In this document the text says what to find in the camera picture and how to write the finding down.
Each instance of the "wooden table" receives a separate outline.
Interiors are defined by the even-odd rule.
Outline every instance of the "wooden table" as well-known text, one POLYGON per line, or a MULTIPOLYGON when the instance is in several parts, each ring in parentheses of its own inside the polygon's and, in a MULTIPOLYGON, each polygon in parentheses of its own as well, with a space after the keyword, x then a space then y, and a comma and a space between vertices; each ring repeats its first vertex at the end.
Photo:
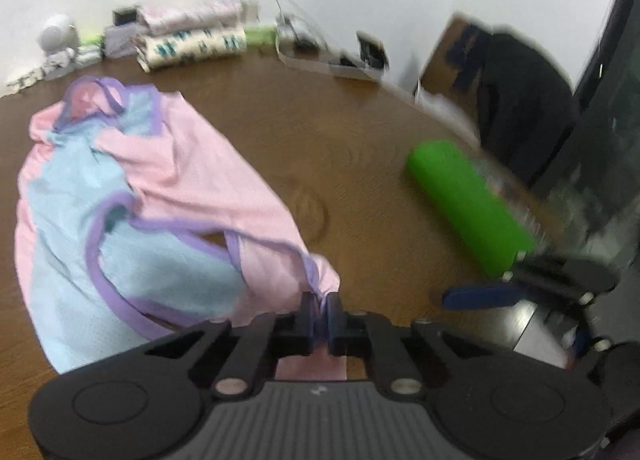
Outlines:
MULTIPOLYGON (((482 272, 404 173, 404 161, 420 141, 456 138, 378 85, 291 70, 260 52, 152 75, 132 58, 81 73, 181 91, 281 196, 309 248, 327 256, 342 278, 346 309, 383 313, 402 325, 418 316, 440 319, 505 345, 529 321, 528 310, 451 313, 439 306, 447 286, 482 272)), ((16 177, 32 145, 30 116, 60 100, 78 76, 0 99, 0 458, 40 458, 26 408, 54 375, 15 279, 16 177)))

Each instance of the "dark clothing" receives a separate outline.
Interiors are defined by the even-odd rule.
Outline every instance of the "dark clothing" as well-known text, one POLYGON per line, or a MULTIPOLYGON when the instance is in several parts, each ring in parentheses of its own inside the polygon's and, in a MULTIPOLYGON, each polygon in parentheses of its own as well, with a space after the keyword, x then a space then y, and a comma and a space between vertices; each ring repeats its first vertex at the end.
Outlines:
POLYGON ((482 147, 531 186, 580 117, 569 84, 510 34, 491 36, 478 86, 482 147))

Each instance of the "folded cloth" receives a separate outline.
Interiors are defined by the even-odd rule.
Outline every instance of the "folded cloth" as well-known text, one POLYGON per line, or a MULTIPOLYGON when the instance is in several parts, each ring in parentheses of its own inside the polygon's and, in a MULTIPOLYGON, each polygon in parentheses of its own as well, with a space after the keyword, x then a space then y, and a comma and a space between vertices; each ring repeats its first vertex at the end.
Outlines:
POLYGON ((184 30, 173 34, 134 39, 138 62, 148 73, 163 66, 239 54, 246 50, 242 28, 229 30, 184 30))
MULTIPOLYGON (((337 291, 293 217, 182 96, 83 77, 34 115, 18 177, 15 261, 39 341, 59 372, 209 318, 247 324, 337 291), (226 248, 200 237, 221 233, 226 248)), ((280 378, 344 378, 318 348, 280 378)))
POLYGON ((138 23, 148 27, 151 35, 164 35, 179 30, 224 29, 240 21, 239 2, 212 1, 184 8, 141 7, 138 23))

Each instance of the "garment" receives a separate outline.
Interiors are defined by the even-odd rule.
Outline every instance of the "garment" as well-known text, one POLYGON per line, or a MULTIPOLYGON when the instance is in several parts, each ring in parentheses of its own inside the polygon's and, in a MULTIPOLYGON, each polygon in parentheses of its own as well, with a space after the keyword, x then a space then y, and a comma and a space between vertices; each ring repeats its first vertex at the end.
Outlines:
POLYGON ((491 36, 478 86, 484 149, 532 186, 579 117, 571 87, 542 54, 508 33, 491 36))
MULTIPOLYGON (((244 325, 296 309, 304 289, 320 303, 337 290, 280 199, 180 94, 84 77, 34 115, 30 133, 16 268, 59 372, 170 333, 145 314, 244 325), (198 236, 211 232, 226 249, 198 236)), ((289 363, 289 373, 344 376, 323 353, 289 363)))
POLYGON ((134 39, 138 62, 145 72, 184 62, 195 62, 246 50, 242 28, 230 30, 183 30, 173 34, 134 39))
POLYGON ((187 7, 149 7, 138 9, 138 23, 154 36, 179 30, 223 29, 234 27, 240 21, 242 5, 239 2, 212 1, 187 7))

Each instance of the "black device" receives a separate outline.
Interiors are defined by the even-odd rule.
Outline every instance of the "black device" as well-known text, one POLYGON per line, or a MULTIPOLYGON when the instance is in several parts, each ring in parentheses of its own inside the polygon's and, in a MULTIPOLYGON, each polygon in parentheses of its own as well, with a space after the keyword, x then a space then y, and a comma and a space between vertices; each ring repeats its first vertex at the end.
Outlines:
POLYGON ((337 294, 315 312, 304 294, 295 313, 202 323, 68 372, 34 395, 33 437, 47 460, 569 460, 610 429, 598 383, 616 382, 602 365, 617 348, 567 371, 425 319, 346 313, 337 294), (318 335, 368 378, 274 380, 318 335))

